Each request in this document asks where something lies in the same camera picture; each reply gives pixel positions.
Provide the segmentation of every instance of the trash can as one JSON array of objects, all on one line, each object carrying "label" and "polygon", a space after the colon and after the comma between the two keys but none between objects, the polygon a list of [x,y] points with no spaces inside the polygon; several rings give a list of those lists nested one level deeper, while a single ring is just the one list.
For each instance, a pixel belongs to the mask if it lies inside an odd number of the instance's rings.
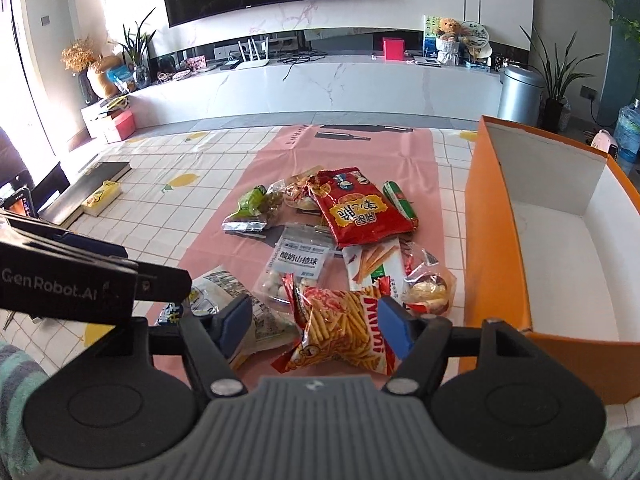
[{"label": "trash can", "polygon": [[519,66],[508,66],[500,74],[502,94],[498,118],[536,126],[540,114],[540,96],[545,88],[543,77]]}]

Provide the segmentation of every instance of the gray floor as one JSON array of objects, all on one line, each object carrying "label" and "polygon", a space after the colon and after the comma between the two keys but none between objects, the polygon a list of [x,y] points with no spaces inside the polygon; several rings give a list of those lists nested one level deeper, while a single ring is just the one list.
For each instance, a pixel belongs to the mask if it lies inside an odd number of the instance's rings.
[{"label": "gray floor", "polygon": [[253,114],[231,117],[217,117],[201,121],[164,124],[142,128],[136,136],[163,136],[222,130],[224,128],[249,128],[252,126],[287,126],[289,124],[380,124],[406,128],[448,128],[453,130],[475,130],[477,121],[451,119],[446,117],[421,116],[411,114],[385,114],[370,112],[284,112],[276,114]]}]

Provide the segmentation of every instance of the pink box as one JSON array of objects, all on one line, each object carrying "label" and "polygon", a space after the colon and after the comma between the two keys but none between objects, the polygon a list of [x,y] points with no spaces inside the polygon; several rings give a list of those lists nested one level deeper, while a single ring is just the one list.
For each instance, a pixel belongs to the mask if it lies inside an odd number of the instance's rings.
[{"label": "pink box", "polygon": [[382,47],[387,61],[404,60],[404,40],[400,38],[382,38]]}]

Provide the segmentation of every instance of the orange box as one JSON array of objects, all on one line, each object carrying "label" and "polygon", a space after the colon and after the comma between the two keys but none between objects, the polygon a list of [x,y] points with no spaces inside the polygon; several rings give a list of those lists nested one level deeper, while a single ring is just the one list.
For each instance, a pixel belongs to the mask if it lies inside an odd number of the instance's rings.
[{"label": "orange box", "polygon": [[465,325],[507,321],[605,404],[640,396],[640,194],[615,161],[484,117],[465,201]]}]

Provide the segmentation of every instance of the striped cloth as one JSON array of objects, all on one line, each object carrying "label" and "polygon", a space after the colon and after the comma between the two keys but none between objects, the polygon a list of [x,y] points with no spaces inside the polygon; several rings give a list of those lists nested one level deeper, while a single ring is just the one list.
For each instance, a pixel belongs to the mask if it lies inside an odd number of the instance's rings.
[{"label": "striped cloth", "polygon": [[48,379],[31,357],[0,342],[0,479],[24,476],[38,465],[22,428],[22,412],[29,396]]}]

